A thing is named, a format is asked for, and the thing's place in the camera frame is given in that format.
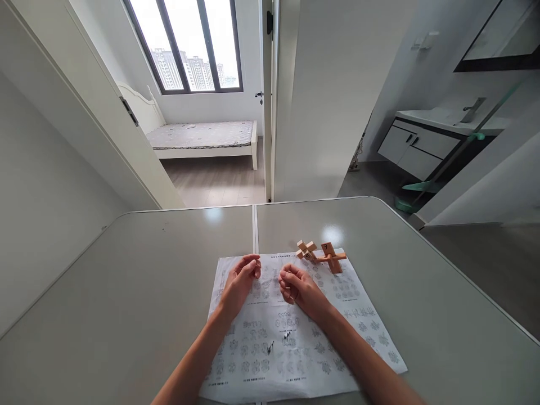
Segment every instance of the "vanity cabinet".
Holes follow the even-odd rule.
[[[465,139],[394,120],[378,152],[424,181],[461,142],[461,138]]]

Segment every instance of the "bathroom sink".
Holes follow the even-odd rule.
[[[431,127],[445,129],[461,135],[470,134],[480,124],[483,116],[476,117],[472,122],[462,123],[465,111],[451,111],[440,107],[431,110],[397,111],[396,117],[404,118]],[[486,136],[497,136],[510,125],[511,120],[492,117],[480,130]]]

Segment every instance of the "sky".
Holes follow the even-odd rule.
[[[150,49],[170,51],[169,41],[155,0],[131,0],[137,20]],[[225,76],[237,77],[235,41],[229,0],[205,0],[216,63],[223,64]],[[196,0],[165,0],[178,49],[187,57],[208,62],[203,28]]]

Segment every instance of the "high-rise building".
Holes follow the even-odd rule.
[[[158,48],[152,49],[151,53],[161,81],[163,82],[163,87],[167,90],[183,88],[173,52]]]
[[[152,49],[152,58],[157,71],[166,90],[182,88],[180,73],[176,67],[176,62],[172,51],[164,49]],[[180,51],[180,59],[186,72],[186,78],[191,91],[210,91],[214,90],[214,81],[212,80],[212,70],[210,64],[202,58],[195,56],[188,58],[184,51]],[[223,64],[217,64],[219,83],[223,87],[237,86],[235,77],[225,76]]]

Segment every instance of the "faucet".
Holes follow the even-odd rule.
[[[463,119],[460,122],[463,122],[463,123],[471,122],[474,119],[477,109],[482,105],[484,101],[485,101],[485,97],[478,97],[474,105],[469,106],[469,107],[464,107],[463,111],[468,111],[468,113],[463,117]]]

